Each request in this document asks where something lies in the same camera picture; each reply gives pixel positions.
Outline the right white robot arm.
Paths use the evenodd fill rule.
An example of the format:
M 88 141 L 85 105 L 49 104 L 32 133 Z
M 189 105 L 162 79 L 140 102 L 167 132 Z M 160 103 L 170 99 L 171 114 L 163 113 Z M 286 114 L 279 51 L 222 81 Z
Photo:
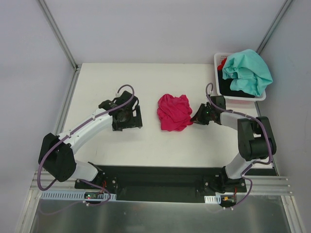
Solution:
M 207 96 L 208 102 L 202 103 L 191 122 L 208 125 L 211 121 L 237 131 L 238 154 L 224 166 L 209 187 L 215 192 L 225 193 L 238 185 L 244 174 L 254 165 L 268 165 L 276 153 L 276 141 L 267 117 L 252 117 L 226 109 L 223 96 Z

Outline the teal t shirt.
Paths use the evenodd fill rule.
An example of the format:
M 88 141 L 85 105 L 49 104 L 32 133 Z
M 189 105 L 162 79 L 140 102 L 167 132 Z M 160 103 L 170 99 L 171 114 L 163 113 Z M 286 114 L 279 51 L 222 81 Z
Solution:
M 231 81 L 231 91 L 242 91 L 255 97 L 260 97 L 266 87 L 273 83 L 267 64 L 251 49 L 229 55 L 222 67 L 222 73 L 223 80 Z

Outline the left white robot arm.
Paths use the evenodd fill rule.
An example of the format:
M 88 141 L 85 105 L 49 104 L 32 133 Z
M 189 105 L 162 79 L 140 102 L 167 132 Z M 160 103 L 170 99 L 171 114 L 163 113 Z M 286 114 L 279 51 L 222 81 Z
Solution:
M 88 119 L 74 129 L 58 135 L 45 135 L 38 163 L 59 182 L 70 178 L 82 179 L 91 188 L 97 189 L 103 183 L 99 168 L 92 162 L 76 160 L 75 154 L 102 130 L 123 131 L 141 127 L 139 99 L 130 92 L 123 91 L 119 97 L 103 101 Z

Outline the magenta t shirt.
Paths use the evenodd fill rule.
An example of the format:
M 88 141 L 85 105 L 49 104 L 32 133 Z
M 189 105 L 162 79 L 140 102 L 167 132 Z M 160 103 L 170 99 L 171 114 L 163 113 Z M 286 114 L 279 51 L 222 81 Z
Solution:
M 191 122 L 192 109 L 186 95 L 174 97 L 163 95 L 158 100 L 157 116 L 162 131 L 183 131 Z

